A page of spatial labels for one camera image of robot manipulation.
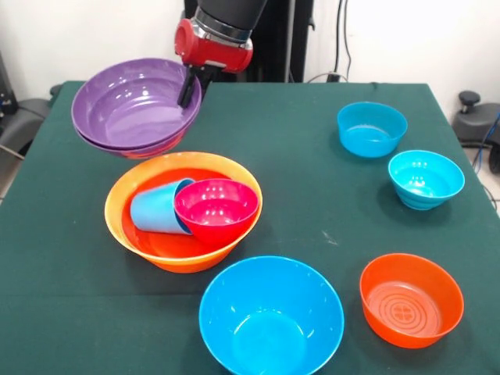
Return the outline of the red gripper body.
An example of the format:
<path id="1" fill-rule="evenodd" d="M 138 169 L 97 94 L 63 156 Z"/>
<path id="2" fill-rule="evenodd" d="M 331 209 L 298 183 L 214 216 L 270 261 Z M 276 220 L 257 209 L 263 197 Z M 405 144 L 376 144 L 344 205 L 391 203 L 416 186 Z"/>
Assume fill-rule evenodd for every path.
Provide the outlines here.
<path id="1" fill-rule="evenodd" d="M 175 53 L 189 66 L 215 66 L 225 73 L 240 73 L 247 68 L 253 56 L 253 43 L 225 41 L 203 30 L 198 23 L 182 19 L 175 33 Z"/>

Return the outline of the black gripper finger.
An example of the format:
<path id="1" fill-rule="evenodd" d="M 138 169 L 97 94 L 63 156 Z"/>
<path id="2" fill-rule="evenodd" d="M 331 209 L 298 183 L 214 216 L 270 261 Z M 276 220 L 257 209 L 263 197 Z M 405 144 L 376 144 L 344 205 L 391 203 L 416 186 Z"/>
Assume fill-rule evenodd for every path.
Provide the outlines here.
<path id="1" fill-rule="evenodd" d="M 200 81 L 202 89 L 206 89 L 217 74 L 218 74 L 217 66 L 211 66 L 211 65 L 201 66 L 198 72 L 198 79 Z"/>
<path id="2" fill-rule="evenodd" d="M 191 96 L 195 86 L 195 78 L 195 68 L 192 65 L 186 66 L 186 76 L 177 99 L 177 104 L 181 108 L 187 108 L 191 101 Z"/>

